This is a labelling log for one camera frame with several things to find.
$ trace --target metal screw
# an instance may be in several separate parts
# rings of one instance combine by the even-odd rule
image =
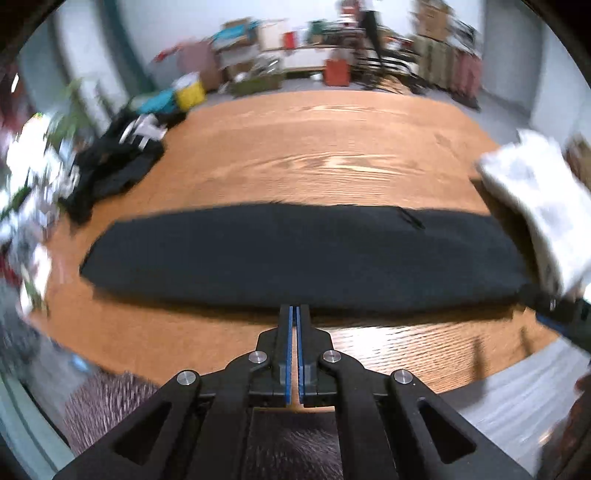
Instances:
[[[408,370],[396,370],[394,372],[394,380],[396,380],[398,383],[406,385],[407,383],[413,381],[413,374]]]
[[[330,364],[335,364],[341,359],[341,356],[336,350],[327,350],[322,354],[322,358]]]
[[[260,350],[255,350],[248,355],[248,359],[254,364],[261,364],[265,360],[267,360],[267,354],[265,352],[261,352]]]
[[[177,375],[177,382],[181,385],[190,385],[197,380],[197,375],[190,370],[185,370]]]

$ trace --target green box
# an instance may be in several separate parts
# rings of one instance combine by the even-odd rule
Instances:
[[[244,97],[253,93],[267,92],[269,90],[279,90],[283,81],[283,73],[273,73],[269,75],[259,75],[257,77],[233,83],[230,86],[230,92],[234,97]]]

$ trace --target yellow bag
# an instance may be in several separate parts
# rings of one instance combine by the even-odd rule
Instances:
[[[185,75],[181,79],[178,79],[173,85],[177,105],[184,112],[189,111],[191,108],[199,105],[205,100],[205,90],[203,90],[201,80],[199,80],[199,77],[195,74],[192,76],[191,80],[193,81],[189,85],[187,85],[187,77],[189,77],[189,75]]]

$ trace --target black pants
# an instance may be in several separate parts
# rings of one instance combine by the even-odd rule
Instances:
[[[365,30],[365,34],[368,36],[369,41],[372,44],[375,52],[378,54],[378,60],[382,65],[382,68],[385,68],[384,61],[382,59],[382,46],[379,43],[379,36],[378,36],[378,23],[375,20],[375,12],[374,11],[367,11],[363,14],[363,18],[360,24],[361,28]]]

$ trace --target white wall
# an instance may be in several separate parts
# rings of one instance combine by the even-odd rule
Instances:
[[[547,25],[544,27],[542,72],[531,114],[533,128],[563,147],[578,128],[588,125],[591,89],[576,63]]]
[[[484,0],[449,0],[463,22],[484,29]],[[141,62],[147,64],[159,52],[181,40],[201,39],[237,18],[259,20],[288,18],[290,27],[304,27],[311,20],[335,20],[335,0],[118,0],[123,25]],[[384,25],[407,35],[414,31],[414,0],[374,0]]]
[[[129,97],[111,60],[94,0],[66,0],[56,12],[56,24],[70,77],[98,79],[105,95],[116,108],[126,104]],[[93,99],[90,82],[83,85],[82,97],[89,115],[104,131],[110,120]]]
[[[581,134],[591,145],[591,90],[587,92],[572,133]]]
[[[486,0],[483,88],[530,113],[542,66],[544,24],[522,0]]]

